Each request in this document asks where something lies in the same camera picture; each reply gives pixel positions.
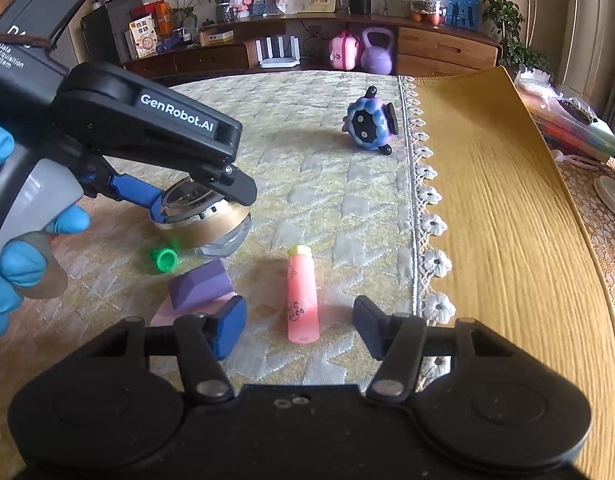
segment gloved hand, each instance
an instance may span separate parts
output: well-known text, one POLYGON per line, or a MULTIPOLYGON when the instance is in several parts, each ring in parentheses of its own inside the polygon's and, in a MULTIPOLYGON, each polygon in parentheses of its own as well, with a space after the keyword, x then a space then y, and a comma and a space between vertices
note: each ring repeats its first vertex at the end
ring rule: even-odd
MULTIPOLYGON (((14 150, 12 135, 0 127, 0 165, 14 150)), ((72 205, 57 216, 48 226, 50 234, 76 234, 88 228, 88 213, 72 205)), ((11 283, 20 287, 34 286, 41 280, 47 267, 43 255, 25 242, 14 241, 1 251, 0 258, 0 335, 8 329, 9 312, 21 306, 19 296, 11 283)))

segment lace trim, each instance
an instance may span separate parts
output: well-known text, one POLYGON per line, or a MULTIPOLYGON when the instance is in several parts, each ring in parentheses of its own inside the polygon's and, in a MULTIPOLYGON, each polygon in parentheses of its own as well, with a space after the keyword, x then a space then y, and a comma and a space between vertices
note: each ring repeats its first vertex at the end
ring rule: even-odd
MULTIPOLYGON (((435 249, 430 239, 441 236, 447 230, 443 219, 428 210, 438 204, 443 196, 431 181, 438 172, 429 164, 434 152, 422 144, 430 136, 419 128, 425 126, 424 114, 419 108, 421 101, 415 91, 414 78, 399 76, 401 101, 403 102, 403 122, 405 124, 405 143, 407 146, 410 170, 410 218, 414 233, 414 314, 423 317, 428 325, 447 324, 456 314, 456 308, 449 297, 432 290, 432 278, 444 278, 452 270, 452 262, 443 251, 435 249)), ((426 357, 423 359, 417 390, 421 390, 433 380, 449 372, 450 358, 447 356, 426 357)))

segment purple sponge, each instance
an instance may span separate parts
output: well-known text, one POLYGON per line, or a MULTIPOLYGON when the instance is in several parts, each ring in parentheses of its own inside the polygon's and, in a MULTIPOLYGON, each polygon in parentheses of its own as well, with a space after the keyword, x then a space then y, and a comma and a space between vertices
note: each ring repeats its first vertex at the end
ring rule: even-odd
POLYGON ((234 292, 220 258, 176 276, 168 283, 174 310, 190 310, 234 292))

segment pink suitcase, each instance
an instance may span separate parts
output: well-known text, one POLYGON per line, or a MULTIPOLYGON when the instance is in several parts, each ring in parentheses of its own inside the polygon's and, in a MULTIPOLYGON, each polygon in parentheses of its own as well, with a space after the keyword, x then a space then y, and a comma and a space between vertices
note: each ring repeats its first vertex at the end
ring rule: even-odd
POLYGON ((352 70, 359 56, 359 40, 349 30, 330 41, 330 65, 337 70, 352 70))

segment wooden drawer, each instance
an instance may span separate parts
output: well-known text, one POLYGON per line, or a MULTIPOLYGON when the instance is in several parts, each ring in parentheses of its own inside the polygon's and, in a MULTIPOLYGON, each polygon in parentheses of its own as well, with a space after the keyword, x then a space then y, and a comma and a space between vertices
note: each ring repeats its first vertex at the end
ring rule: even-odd
POLYGON ((396 73, 398 75, 443 77, 448 75, 472 74, 473 72, 476 72, 474 68, 437 61, 435 59, 406 56, 405 54, 398 54, 398 56, 396 56, 396 73))
POLYGON ((247 70, 250 67, 244 44, 193 48, 175 54, 179 75, 213 70, 247 70))
POLYGON ((135 59, 134 61, 126 63, 125 68, 147 79, 176 74, 176 64, 174 63, 173 54, 135 59))
POLYGON ((493 45, 432 30, 400 27, 398 53, 482 70, 496 65, 498 49, 493 45))

